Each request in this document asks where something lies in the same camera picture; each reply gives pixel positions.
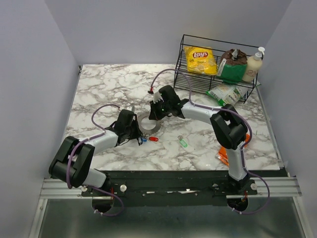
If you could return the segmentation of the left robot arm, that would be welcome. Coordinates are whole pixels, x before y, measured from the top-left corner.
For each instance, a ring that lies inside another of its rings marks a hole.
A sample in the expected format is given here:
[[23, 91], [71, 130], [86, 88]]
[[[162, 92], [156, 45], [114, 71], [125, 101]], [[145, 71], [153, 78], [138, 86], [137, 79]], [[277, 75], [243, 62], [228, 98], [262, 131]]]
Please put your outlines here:
[[92, 158], [132, 139], [138, 140], [141, 145], [142, 136], [137, 115], [123, 109], [117, 120], [100, 134], [83, 140], [73, 136], [66, 137], [50, 164], [49, 174], [67, 183], [70, 188], [92, 186], [97, 195], [104, 196], [109, 192], [110, 184], [106, 181], [105, 173], [90, 168]]

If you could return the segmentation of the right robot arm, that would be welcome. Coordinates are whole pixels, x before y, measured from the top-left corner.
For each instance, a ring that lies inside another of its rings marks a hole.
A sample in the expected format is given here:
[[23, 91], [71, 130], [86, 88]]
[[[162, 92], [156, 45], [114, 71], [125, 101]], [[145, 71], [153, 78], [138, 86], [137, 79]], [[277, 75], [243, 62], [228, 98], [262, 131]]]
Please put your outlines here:
[[227, 188], [233, 194], [245, 190], [250, 179], [246, 172], [243, 146], [247, 142], [248, 128], [232, 105], [212, 108], [194, 104], [189, 99], [180, 99], [174, 89], [167, 85], [153, 94], [150, 107], [150, 120], [159, 121], [174, 116], [211, 125], [217, 141], [226, 150], [229, 162]]

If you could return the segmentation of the green key tag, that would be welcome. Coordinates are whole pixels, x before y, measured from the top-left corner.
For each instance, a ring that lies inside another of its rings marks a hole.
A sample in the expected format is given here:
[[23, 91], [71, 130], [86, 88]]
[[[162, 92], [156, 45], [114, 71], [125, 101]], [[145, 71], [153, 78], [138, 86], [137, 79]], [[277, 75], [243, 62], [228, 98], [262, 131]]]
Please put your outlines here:
[[184, 148], [187, 148], [187, 147], [188, 147], [188, 144], [187, 144], [186, 141], [183, 139], [183, 136], [179, 135], [179, 136], [178, 136], [178, 140], [179, 140], [179, 143], [180, 143]]

